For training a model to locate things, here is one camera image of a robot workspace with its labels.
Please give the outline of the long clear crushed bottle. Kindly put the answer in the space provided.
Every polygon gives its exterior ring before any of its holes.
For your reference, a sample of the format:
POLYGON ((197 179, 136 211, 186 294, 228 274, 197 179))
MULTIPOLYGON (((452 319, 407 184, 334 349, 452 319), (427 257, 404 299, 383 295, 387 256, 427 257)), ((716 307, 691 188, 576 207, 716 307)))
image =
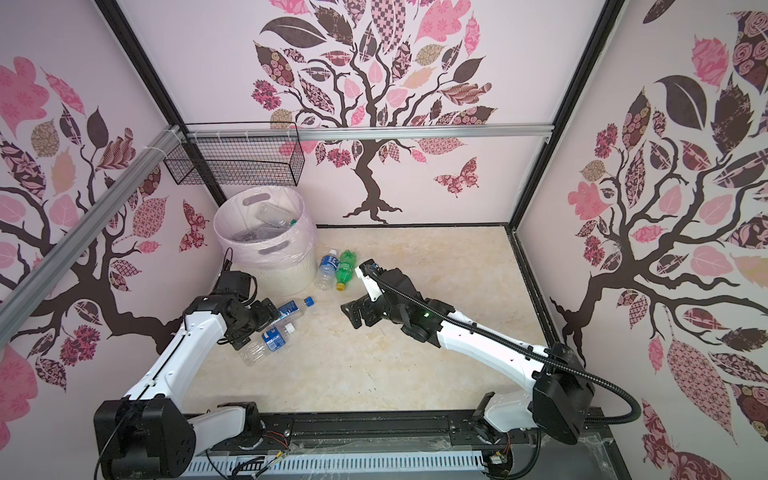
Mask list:
POLYGON ((239 243, 258 243, 279 237, 285 232, 284 228, 263 224, 234 234, 232 240, 239 243))

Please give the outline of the clear square bottle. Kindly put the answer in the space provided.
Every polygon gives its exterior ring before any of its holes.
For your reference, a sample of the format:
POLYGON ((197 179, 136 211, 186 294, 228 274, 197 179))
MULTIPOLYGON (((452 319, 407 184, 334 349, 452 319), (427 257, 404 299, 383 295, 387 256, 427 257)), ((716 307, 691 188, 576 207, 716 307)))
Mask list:
POLYGON ((274 228, 288 229, 297 222, 292 212, 270 203, 260 203, 256 208, 255 216, 264 224, 274 228))

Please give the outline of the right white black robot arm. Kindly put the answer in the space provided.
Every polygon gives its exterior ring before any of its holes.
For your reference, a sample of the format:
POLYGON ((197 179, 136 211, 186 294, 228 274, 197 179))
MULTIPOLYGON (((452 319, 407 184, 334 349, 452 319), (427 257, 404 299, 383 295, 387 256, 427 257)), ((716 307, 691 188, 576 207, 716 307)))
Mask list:
POLYGON ((366 294, 341 307, 354 328, 389 321, 411 339, 463 354, 517 385, 511 393, 486 394, 477 407, 474 423, 485 442, 534 429, 563 444, 577 443, 594 386, 568 347, 533 345, 487 329, 453 306, 423 297, 399 269, 366 263, 355 274, 366 294))

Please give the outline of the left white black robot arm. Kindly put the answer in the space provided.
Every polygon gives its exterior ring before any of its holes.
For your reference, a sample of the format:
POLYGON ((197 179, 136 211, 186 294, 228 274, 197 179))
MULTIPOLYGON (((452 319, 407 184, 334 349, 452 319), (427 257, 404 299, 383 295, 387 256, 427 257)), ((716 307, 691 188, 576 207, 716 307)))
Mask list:
POLYGON ((214 346, 256 355, 257 334, 279 317, 257 292, 253 275, 221 272, 213 291, 184 310, 179 330, 148 372, 121 398, 99 406, 94 478, 178 478, 194 457, 226 440, 261 440, 265 426, 253 402, 227 403, 196 416, 183 411, 192 380, 214 346))

